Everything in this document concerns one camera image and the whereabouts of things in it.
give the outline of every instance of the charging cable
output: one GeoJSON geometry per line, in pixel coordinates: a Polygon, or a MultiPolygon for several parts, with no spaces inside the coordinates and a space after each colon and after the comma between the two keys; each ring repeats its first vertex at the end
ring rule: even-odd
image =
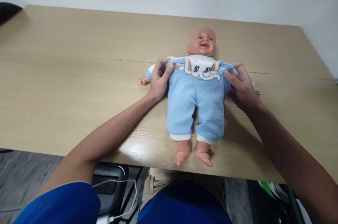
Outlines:
{"type": "Polygon", "coordinates": [[[123,215],[129,214],[129,213],[131,212],[131,210],[133,209],[134,204],[135,204],[135,201],[136,201],[136,195],[137,195],[136,180],[135,180],[135,179],[128,179],[128,180],[114,180],[114,179],[109,179],[109,180],[107,180],[107,181],[103,181],[103,182],[101,182],[101,183],[98,183],[98,184],[96,184],[96,185],[93,185],[93,188],[94,188],[94,187],[96,187],[96,186],[102,185],[102,184],[107,183],[107,182],[118,182],[118,183],[122,183],[122,182],[128,182],[128,181],[134,181],[134,186],[135,186],[135,197],[134,197],[134,202],[133,202],[133,204],[131,205],[129,212],[123,213],[123,214],[118,215],[118,216],[112,216],[112,217],[110,217],[110,218],[109,218],[109,223],[113,222],[113,221],[114,221],[115,219],[117,219],[117,218],[122,217],[123,215]]]}

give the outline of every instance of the baby doll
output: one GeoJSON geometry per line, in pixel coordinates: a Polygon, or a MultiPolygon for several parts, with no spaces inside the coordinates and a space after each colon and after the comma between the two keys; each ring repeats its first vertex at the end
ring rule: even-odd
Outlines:
{"type": "MultiPolygon", "coordinates": [[[[202,28],[191,36],[187,53],[186,57],[168,57],[175,69],[169,78],[167,131],[175,141],[175,163],[180,166],[191,154],[189,140],[197,107],[199,124],[194,154],[211,167],[208,152],[223,136],[224,98],[230,89],[223,74],[225,70],[233,73],[233,66],[214,60],[216,34],[210,28],[202,28]]],[[[154,66],[139,79],[140,84],[151,81],[154,66]]]]}

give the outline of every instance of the doll foot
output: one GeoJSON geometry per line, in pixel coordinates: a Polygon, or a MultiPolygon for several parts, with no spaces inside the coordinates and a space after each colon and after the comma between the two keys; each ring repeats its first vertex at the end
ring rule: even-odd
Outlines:
{"type": "Polygon", "coordinates": [[[175,163],[176,165],[179,167],[181,166],[182,163],[184,163],[184,161],[191,155],[191,152],[183,152],[180,150],[176,150],[176,154],[175,154],[175,163]]]}
{"type": "Polygon", "coordinates": [[[202,162],[204,162],[208,167],[212,167],[212,162],[210,160],[209,155],[209,149],[210,145],[204,142],[197,141],[194,154],[197,156],[198,159],[200,159],[202,162]]]}

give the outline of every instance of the wrist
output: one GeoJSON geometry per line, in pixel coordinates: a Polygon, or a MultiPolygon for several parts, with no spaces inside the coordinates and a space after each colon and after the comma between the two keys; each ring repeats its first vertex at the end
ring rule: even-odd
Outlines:
{"type": "Polygon", "coordinates": [[[151,106],[153,106],[154,104],[156,104],[158,101],[161,100],[161,98],[158,98],[150,93],[147,93],[144,98],[147,100],[147,102],[149,102],[151,104],[151,106]]]}
{"type": "Polygon", "coordinates": [[[253,105],[246,107],[243,111],[249,117],[250,115],[264,112],[266,109],[266,106],[260,100],[258,100],[253,105]]]}

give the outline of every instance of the green object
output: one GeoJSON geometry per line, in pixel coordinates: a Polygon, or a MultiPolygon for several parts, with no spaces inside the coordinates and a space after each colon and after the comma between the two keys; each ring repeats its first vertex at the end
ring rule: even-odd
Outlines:
{"type": "Polygon", "coordinates": [[[269,194],[270,197],[272,197],[274,200],[276,200],[276,198],[274,197],[274,195],[272,194],[268,182],[263,182],[260,181],[261,186],[263,187],[263,189],[266,191],[267,194],[269,194]]]}

